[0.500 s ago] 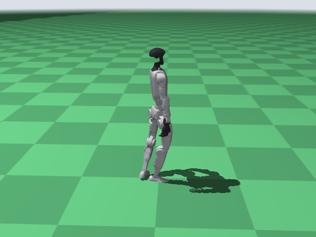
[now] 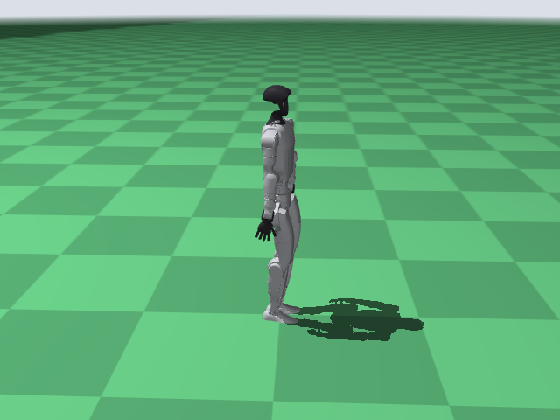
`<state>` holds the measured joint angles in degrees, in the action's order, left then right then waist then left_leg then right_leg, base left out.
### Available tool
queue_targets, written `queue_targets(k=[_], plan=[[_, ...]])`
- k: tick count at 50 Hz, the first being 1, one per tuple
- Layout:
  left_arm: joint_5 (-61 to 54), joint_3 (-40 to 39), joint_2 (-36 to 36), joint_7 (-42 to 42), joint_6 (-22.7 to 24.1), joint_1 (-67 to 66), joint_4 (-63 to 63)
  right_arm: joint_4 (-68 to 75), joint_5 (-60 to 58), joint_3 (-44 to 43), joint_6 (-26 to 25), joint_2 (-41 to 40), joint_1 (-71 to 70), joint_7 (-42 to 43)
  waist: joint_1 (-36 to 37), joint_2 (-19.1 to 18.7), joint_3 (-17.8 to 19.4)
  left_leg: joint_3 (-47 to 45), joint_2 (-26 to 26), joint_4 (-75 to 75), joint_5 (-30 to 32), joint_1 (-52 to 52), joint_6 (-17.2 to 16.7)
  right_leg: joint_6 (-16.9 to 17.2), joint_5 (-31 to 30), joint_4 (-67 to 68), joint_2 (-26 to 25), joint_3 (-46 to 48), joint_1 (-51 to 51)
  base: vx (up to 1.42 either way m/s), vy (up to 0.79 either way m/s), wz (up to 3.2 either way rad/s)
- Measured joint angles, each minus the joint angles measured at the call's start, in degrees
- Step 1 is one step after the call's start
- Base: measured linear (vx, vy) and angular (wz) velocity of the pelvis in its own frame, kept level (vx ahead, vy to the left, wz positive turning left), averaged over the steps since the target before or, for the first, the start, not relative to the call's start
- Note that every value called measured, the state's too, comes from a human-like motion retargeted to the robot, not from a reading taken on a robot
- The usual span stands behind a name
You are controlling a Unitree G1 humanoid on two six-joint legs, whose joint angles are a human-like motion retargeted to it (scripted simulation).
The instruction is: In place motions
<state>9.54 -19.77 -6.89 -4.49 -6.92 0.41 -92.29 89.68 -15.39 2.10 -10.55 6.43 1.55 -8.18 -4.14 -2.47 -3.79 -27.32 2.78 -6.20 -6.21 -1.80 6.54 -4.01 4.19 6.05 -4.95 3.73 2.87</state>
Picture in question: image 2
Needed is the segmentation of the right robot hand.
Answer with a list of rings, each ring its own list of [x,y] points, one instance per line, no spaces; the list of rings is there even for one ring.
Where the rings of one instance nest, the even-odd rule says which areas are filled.
[[[261,232],[261,233],[260,233],[260,236],[259,236],[259,240],[262,239],[262,236],[263,236],[263,234],[264,234],[262,240],[265,241],[266,235],[268,235],[268,239],[267,239],[267,240],[269,241],[269,240],[270,240],[270,233],[271,233],[271,231],[272,231],[273,235],[276,236],[276,232],[275,232],[275,230],[273,229],[273,224],[271,223],[271,222],[273,221],[273,218],[274,218],[274,211],[273,211],[272,219],[271,219],[271,220],[269,220],[269,219],[264,219],[264,218],[263,218],[263,214],[264,214],[264,209],[263,209],[263,211],[262,211],[262,218],[261,218],[262,222],[259,224],[259,226],[258,226],[258,228],[257,228],[257,232],[256,232],[256,234],[255,234],[255,238],[259,235],[259,232]]]

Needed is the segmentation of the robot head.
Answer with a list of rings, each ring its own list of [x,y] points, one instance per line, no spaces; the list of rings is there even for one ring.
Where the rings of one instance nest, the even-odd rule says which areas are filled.
[[[274,104],[278,104],[280,110],[276,110],[274,112],[271,113],[271,117],[268,120],[268,122],[266,123],[266,125],[272,125],[274,124],[275,120],[280,120],[279,123],[275,123],[275,124],[280,124],[280,125],[284,125],[286,124],[286,122],[282,119],[282,116],[287,116],[288,115],[288,96],[291,94],[291,91],[284,86],[280,86],[280,85],[273,85],[270,87],[267,87],[265,89],[265,91],[263,92],[262,98],[265,101],[269,101],[269,102],[273,102]],[[283,105],[284,102],[284,105]]]

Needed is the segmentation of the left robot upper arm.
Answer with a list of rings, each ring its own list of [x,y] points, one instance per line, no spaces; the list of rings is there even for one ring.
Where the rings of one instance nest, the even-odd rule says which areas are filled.
[[[286,119],[290,120],[290,122],[291,122],[291,124],[292,124],[292,126],[293,126],[293,128],[294,128],[294,122],[293,122],[293,120],[290,119],[290,118],[286,118]],[[297,160],[298,160],[298,155],[297,155],[297,152],[294,150],[294,163],[295,163]],[[293,164],[294,164],[294,163],[293,163]]]

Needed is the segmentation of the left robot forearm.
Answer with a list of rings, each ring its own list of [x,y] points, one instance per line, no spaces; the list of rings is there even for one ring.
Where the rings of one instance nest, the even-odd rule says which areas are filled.
[[[292,174],[291,174],[291,176],[290,176],[290,178],[289,178],[289,182],[288,182],[288,188],[290,188],[290,191],[291,191],[291,192],[292,192],[292,190],[293,190],[293,184],[294,184],[295,178],[296,178],[296,176],[295,176],[295,174],[296,174],[296,173],[295,173],[295,168],[296,168],[296,163],[293,164],[293,172],[292,172]]]

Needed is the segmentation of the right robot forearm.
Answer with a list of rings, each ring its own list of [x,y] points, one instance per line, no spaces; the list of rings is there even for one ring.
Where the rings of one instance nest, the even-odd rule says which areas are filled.
[[[276,183],[277,177],[270,173],[266,175],[265,180],[263,182],[263,192],[264,192],[264,219],[272,219],[272,214],[274,209],[276,208]]]

